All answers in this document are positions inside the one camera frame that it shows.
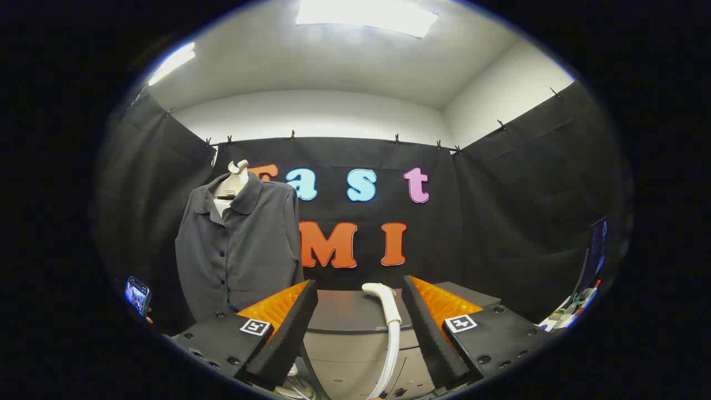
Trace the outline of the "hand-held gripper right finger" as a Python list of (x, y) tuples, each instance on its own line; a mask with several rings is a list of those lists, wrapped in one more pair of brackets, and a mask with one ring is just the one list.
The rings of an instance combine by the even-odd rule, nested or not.
[(413, 276), (403, 277), (402, 301), (437, 389), (494, 381), (552, 342), (550, 332), (500, 302), (478, 306)]

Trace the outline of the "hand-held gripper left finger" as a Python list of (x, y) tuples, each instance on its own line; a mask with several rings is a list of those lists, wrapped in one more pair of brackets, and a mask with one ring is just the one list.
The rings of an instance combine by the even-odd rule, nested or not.
[(169, 347), (227, 381), (272, 391), (286, 381), (317, 304), (317, 281), (307, 279), (243, 311), (214, 312)]

